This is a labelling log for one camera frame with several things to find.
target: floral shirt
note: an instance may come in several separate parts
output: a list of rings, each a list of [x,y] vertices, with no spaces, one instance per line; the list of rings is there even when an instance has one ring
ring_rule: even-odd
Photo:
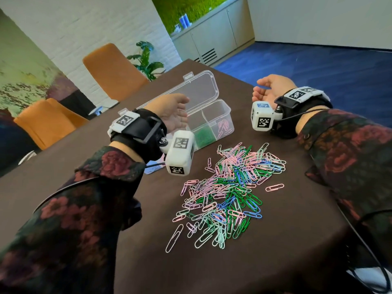
[[[391,208],[392,130],[340,110],[317,113],[297,138],[354,223]],[[120,150],[96,152],[0,252],[0,292],[113,293],[118,235],[141,219],[133,198],[145,168]],[[367,220],[391,260],[392,213]]]

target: person's left hand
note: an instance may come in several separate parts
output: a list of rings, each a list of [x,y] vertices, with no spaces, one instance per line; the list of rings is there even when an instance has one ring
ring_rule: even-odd
[[[185,128],[188,123],[185,104],[189,98],[183,94],[162,95],[147,104],[144,109],[155,113],[165,123],[167,133]]]

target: cabinet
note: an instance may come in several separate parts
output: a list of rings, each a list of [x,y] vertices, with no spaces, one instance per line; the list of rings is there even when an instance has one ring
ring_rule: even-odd
[[[181,59],[211,65],[253,38],[247,0],[228,0],[172,40]]]

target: orange chair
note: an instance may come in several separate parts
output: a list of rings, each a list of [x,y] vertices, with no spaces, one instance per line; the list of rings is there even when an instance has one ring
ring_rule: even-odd
[[[65,106],[61,105],[59,102],[56,101],[56,99],[48,98],[46,99],[46,101],[49,102],[50,105],[52,105],[54,108],[61,111],[76,128],[79,128],[89,122],[89,120],[83,118],[79,114],[74,113],[72,110],[69,110]]]
[[[149,83],[113,43],[85,56],[83,64],[105,93],[117,101],[128,98]]]
[[[24,129],[42,150],[76,129],[60,109],[46,100],[39,100],[24,109],[14,118],[14,122]]]

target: floor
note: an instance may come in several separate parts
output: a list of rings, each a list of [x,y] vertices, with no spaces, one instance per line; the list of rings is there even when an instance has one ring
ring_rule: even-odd
[[[252,85],[284,75],[324,90],[335,108],[392,128],[392,52],[256,42],[215,69]]]

